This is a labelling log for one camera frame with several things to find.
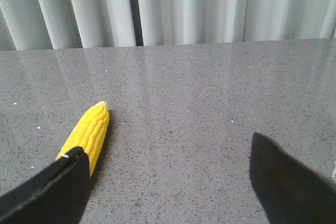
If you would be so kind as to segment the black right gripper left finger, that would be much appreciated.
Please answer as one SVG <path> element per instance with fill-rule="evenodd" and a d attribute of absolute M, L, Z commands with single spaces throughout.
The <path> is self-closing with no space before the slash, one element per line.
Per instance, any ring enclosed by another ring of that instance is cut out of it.
<path fill-rule="evenodd" d="M 89 158 L 74 147 L 1 196 L 1 223 L 79 223 L 89 194 Z"/>

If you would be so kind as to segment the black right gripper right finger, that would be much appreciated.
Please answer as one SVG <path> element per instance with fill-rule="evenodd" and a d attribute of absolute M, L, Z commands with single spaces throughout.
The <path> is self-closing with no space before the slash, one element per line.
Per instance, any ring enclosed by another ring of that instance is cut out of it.
<path fill-rule="evenodd" d="M 249 177 L 269 223 L 335 223 L 335 183 L 258 132 L 251 139 Z"/>

